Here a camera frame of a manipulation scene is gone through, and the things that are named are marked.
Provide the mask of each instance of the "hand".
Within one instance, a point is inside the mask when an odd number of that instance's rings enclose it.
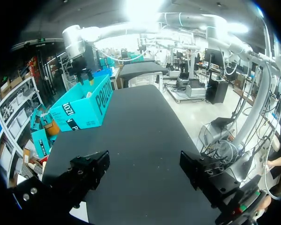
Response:
[[[271,166],[273,166],[273,162],[272,161],[268,161],[267,165],[268,165],[268,167],[271,167]]]

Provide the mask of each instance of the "black tabletop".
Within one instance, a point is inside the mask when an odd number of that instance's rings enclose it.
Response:
[[[133,63],[124,65],[120,77],[125,80],[130,80],[142,74],[162,72],[163,75],[167,74],[168,69],[157,65],[154,62]]]
[[[179,166],[181,150],[196,147],[155,86],[114,91],[102,126],[59,133],[43,181],[61,175],[72,158],[105,150],[110,168],[85,197],[91,223],[214,224],[219,210]]]

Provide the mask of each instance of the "black cabinet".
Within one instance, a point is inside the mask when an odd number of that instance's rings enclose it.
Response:
[[[228,82],[209,79],[208,89],[206,91],[206,100],[215,103],[223,103],[226,97]]]

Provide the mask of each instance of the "bolt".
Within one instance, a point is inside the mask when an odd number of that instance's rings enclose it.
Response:
[[[24,199],[24,201],[28,201],[29,200],[29,194],[23,194],[23,199]]]
[[[30,189],[30,193],[32,193],[33,195],[37,193],[37,189],[35,187],[33,187],[32,189]]]

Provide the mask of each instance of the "monitor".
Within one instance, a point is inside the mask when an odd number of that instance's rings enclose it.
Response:
[[[239,72],[243,72],[243,67],[242,67],[242,66],[240,66],[240,65],[237,65],[236,70],[238,70]]]
[[[177,52],[177,59],[181,59],[183,54],[181,52]]]
[[[252,62],[252,71],[253,72],[255,72],[257,66],[258,65],[255,62]]]
[[[243,73],[244,74],[248,74],[248,67],[246,67],[246,66],[243,66]]]
[[[200,82],[198,79],[190,79],[190,84],[192,88],[200,87]]]
[[[205,59],[204,59],[204,61],[209,62],[210,56],[211,56],[211,63],[216,64],[220,67],[224,66],[223,57],[222,57],[222,54],[219,50],[206,48],[205,49]]]

